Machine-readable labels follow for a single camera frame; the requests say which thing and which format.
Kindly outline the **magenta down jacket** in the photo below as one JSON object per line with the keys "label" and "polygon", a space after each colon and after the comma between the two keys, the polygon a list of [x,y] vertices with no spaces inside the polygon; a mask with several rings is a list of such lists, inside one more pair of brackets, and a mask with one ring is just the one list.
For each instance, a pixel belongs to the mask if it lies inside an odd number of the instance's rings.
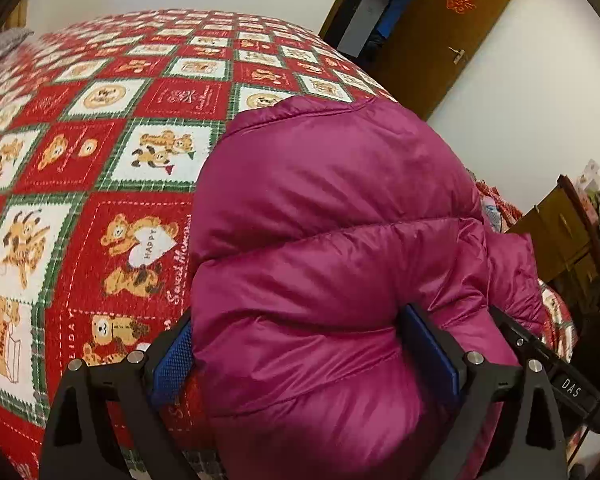
{"label": "magenta down jacket", "polygon": [[230,123],[194,194],[194,356],[233,479],[416,479],[450,414],[396,321],[516,358],[498,307],[546,319],[533,247],[484,218],[463,163],[399,104],[294,96]]}

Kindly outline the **brown wooden dresser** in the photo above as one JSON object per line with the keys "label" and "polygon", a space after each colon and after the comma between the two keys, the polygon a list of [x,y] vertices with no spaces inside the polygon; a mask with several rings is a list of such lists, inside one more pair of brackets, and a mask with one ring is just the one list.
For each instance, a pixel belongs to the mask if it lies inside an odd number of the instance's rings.
{"label": "brown wooden dresser", "polygon": [[540,280],[568,304],[585,300],[600,277],[600,236],[568,177],[508,230],[531,236]]}

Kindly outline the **red checkered teddy bedspread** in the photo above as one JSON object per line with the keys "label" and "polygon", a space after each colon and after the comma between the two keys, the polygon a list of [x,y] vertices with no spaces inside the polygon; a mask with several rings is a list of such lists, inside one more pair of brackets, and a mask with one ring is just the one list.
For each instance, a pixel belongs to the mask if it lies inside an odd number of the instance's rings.
{"label": "red checkered teddy bedspread", "polygon": [[[120,362],[192,310],[202,168],[239,113],[294,96],[396,102],[313,32],[218,11],[107,16],[0,61],[0,450],[21,478],[69,362]],[[233,479],[200,370],[161,415]]]}

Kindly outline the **brown wooden door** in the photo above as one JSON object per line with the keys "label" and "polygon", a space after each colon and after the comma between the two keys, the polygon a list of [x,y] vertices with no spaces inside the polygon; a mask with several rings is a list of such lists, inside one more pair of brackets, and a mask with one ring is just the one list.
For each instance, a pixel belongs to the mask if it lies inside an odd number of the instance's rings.
{"label": "brown wooden door", "polygon": [[445,0],[411,0],[370,63],[370,76],[426,120],[456,83],[510,0],[476,0],[460,15]]}

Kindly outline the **grey patterned pillow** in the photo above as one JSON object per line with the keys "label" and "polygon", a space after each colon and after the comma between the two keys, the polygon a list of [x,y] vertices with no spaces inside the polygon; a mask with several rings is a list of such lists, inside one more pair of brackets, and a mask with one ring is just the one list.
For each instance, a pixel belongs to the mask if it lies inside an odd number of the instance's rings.
{"label": "grey patterned pillow", "polygon": [[32,30],[28,28],[11,28],[0,32],[0,59],[19,47],[32,34]]}

